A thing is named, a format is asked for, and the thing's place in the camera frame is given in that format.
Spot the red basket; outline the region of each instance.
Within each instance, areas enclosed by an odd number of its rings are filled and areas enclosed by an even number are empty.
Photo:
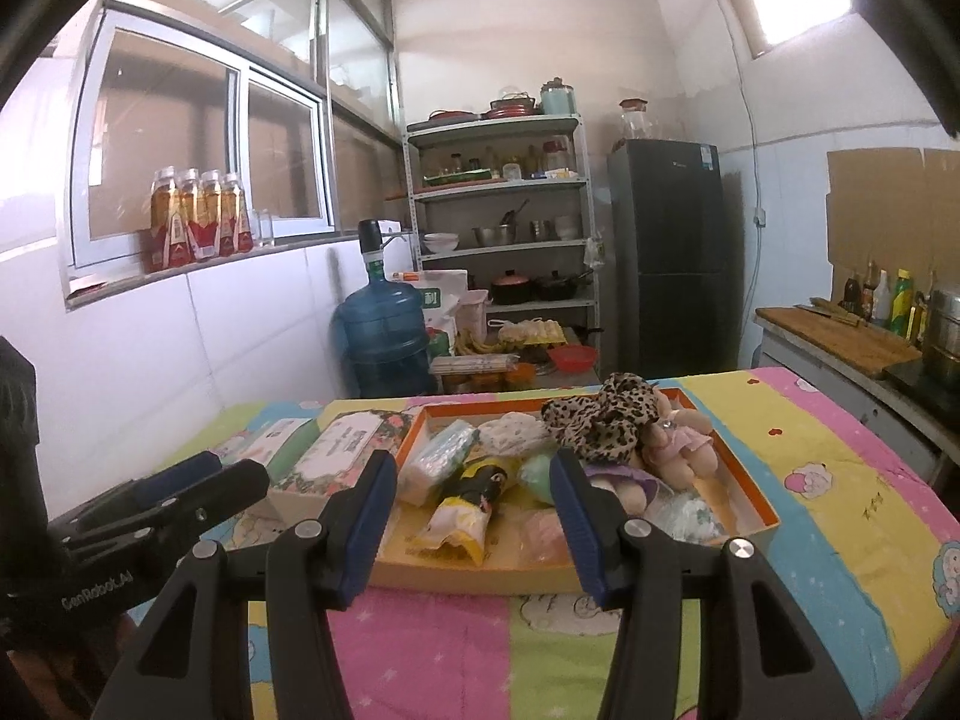
[[[563,373],[583,373],[597,361],[597,350],[592,346],[557,346],[546,353]]]

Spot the wall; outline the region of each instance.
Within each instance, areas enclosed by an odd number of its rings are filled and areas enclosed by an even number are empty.
[[[439,108],[488,109],[505,87],[535,97],[561,76],[584,116],[601,232],[605,348],[613,336],[613,228],[606,157],[620,135],[619,100],[643,97],[682,137],[677,66],[656,0],[392,0],[406,122]],[[605,354],[605,364],[613,359]]]
[[[754,60],[727,0],[658,1],[686,96],[686,131],[693,140],[717,145],[725,187],[742,199],[745,290],[757,252],[752,225],[757,191],[744,97],[754,117],[767,227],[750,316],[755,306],[829,295],[827,152],[955,148],[954,143],[899,60],[856,14],[813,28]],[[741,365],[750,362],[759,342],[760,329],[748,322],[739,348]]]
[[[356,242],[180,275],[67,312],[56,238],[71,58],[39,59],[0,112],[0,335],[37,368],[51,515],[143,474],[224,407],[341,397],[338,300],[366,283]],[[388,269],[409,269],[402,241]]]

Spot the wooden cutting board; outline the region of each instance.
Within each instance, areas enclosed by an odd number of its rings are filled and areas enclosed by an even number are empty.
[[[883,378],[887,365],[920,357],[920,351],[903,338],[870,325],[850,327],[799,308],[758,308],[757,317],[800,336],[872,379]]]

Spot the silver bolt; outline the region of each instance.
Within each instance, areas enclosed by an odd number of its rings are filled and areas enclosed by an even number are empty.
[[[645,519],[628,519],[623,524],[623,532],[634,538],[647,538],[653,533],[653,527]]]
[[[730,551],[733,557],[753,557],[755,546],[746,538],[735,538],[730,542]]]
[[[323,525],[320,525],[315,519],[304,519],[303,522],[296,524],[294,533],[296,533],[299,538],[316,538],[323,533]]]
[[[217,554],[217,542],[210,541],[209,539],[198,541],[193,545],[191,552],[193,552],[193,557],[199,557],[200,560],[206,560],[208,557],[213,557]]]

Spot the white bowl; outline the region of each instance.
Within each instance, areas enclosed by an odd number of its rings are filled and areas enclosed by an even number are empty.
[[[424,245],[433,254],[443,254],[460,245],[460,236],[456,233],[428,233],[424,235]]]

